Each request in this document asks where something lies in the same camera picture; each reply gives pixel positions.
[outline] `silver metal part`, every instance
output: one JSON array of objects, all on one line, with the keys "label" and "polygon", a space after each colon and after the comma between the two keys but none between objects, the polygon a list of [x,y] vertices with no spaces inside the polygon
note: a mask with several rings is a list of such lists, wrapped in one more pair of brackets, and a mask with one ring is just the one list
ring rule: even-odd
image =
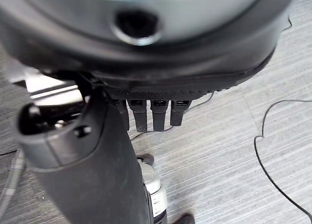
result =
[{"label": "silver metal part", "polygon": [[[29,0],[56,21],[87,35],[134,45],[179,42],[230,22],[257,0]],[[158,17],[161,31],[134,40],[112,25],[120,11],[139,10]]]},{"label": "silver metal part", "polygon": [[30,98],[36,106],[60,106],[83,101],[78,86],[73,81],[48,77],[9,57],[5,58],[4,69],[11,83],[25,81]]},{"label": "silver metal part", "polygon": [[153,216],[157,217],[168,207],[166,189],[161,186],[160,179],[151,165],[143,163],[141,160],[138,162],[141,166],[144,183],[151,195]]}]

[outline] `striped carpet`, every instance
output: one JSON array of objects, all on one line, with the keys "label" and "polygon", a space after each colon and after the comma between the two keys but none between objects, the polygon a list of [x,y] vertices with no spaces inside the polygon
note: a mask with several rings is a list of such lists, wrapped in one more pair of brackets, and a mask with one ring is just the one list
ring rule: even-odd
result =
[{"label": "striped carpet", "polygon": [[[293,27],[285,31],[267,68],[244,84],[216,93],[190,111],[179,128],[133,141],[137,153],[155,156],[166,186],[172,222],[192,212],[197,224],[308,224],[262,172],[253,138],[265,110],[281,99],[312,99],[312,0],[292,7]],[[207,99],[203,97],[194,104]],[[25,90],[0,76],[0,153],[16,147],[11,121],[28,101]],[[152,114],[149,112],[149,128]],[[137,133],[131,116],[130,137]],[[312,212],[312,104],[283,103],[272,109],[258,146],[276,182]],[[0,188],[12,155],[0,159]],[[27,171],[3,224],[67,224]]]}]

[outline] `electrical wire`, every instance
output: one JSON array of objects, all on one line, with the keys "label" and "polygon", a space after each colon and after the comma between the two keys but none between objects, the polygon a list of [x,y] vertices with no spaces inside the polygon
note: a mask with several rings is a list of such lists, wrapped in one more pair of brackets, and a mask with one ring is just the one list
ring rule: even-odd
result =
[{"label": "electrical wire", "polygon": [[[214,96],[214,92],[210,95],[210,97],[208,98],[208,100],[206,100],[206,101],[204,101],[204,102],[202,102],[202,103],[200,103],[200,104],[198,104],[198,105],[195,105],[195,106],[193,106],[193,107],[187,109],[187,110],[184,112],[184,114],[186,114],[187,112],[189,112],[189,111],[191,111],[191,110],[193,110],[193,109],[195,109],[195,108],[197,108],[197,107],[199,107],[199,106],[201,106],[201,105],[206,104],[207,102],[209,102],[209,101],[212,99],[213,96]],[[169,127],[168,129],[163,130],[163,131],[161,131],[161,132],[170,131],[170,130],[173,129],[173,128],[174,128],[174,126],[171,126],[171,127]],[[145,134],[148,134],[148,133],[153,133],[153,132],[159,132],[159,131],[146,131],[146,132],[142,132],[142,133],[136,135],[135,137],[131,138],[130,140],[133,141],[133,140],[139,138],[139,137],[142,136],[142,135],[145,135]]]},{"label": "electrical wire", "polygon": [[6,152],[6,153],[3,153],[3,154],[0,154],[0,156],[6,156],[6,155],[9,155],[9,154],[15,153],[15,152],[17,152],[17,149],[13,150],[13,151],[10,151],[10,152]]},{"label": "electrical wire", "polygon": [[292,20],[291,20],[291,16],[290,16],[290,15],[288,15],[288,22],[289,22],[290,26],[287,27],[287,28],[285,28],[285,29],[283,30],[283,32],[286,31],[286,30],[288,30],[288,29],[291,29],[291,28],[293,27],[293,24],[292,24]]},{"label": "electrical wire", "polygon": [[305,213],[310,221],[311,221],[311,224],[312,224],[312,215],[311,213],[309,213],[307,210],[305,210],[303,207],[301,207],[298,203],[296,203],[293,199],[291,199],[277,184],[276,182],[272,179],[272,177],[270,176],[270,174],[267,172],[267,170],[265,169],[265,166],[263,165],[262,161],[261,161],[261,158],[259,156],[259,153],[258,153],[258,148],[257,148],[257,139],[258,138],[265,138],[264,136],[264,126],[265,126],[265,120],[267,119],[267,116],[270,112],[270,110],[280,104],[280,103],[284,103],[284,102],[304,102],[304,103],[311,103],[312,100],[282,100],[282,101],[278,101],[278,102],[275,102],[274,104],[270,105],[270,107],[266,110],[265,114],[264,114],[264,117],[263,117],[263,121],[262,121],[262,131],[261,131],[261,135],[258,135],[254,138],[253,140],[253,145],[254,145],[254,150],[255,150],[255,153],[256,153],[256,156],[257,156],[257,159],[258,159],[258,162],[262,168],[262,170],[264,171],[264,173],[266,174],[266,176],[268,177],[268,179],[270,180],[270,182],[274,185],[274,187],[288,200],[290,201],[294,206],[296,206],[299,210],[301,210],[303,213]]}]

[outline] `black shoe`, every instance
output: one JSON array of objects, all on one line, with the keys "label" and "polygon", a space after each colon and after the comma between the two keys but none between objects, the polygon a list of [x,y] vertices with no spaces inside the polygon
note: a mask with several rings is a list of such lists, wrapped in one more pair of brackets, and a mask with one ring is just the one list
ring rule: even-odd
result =
[{"label": "black shoe", "polygon": [[184,214],[174,224],[195,224],[195,219],[191,214]]}]

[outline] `round hole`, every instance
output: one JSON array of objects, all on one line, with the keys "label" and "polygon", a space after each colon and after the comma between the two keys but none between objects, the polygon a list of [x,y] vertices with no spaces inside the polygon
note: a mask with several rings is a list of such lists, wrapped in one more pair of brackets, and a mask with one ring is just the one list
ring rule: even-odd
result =
[{"label": "round hole", "polygon": [[114,33],[132,45],[153,44],[160,38],[157,16],[143,11],[124,11],[116,16]]},{"label": "round hole", "polygon": [[87,136],[88,134],[90,134],[91,131],[92,131],[92,129],[89,126],[80,126],[80,127],[77,127],[74,129],[74,134],[78,138],[83,138],[83,137]]}]

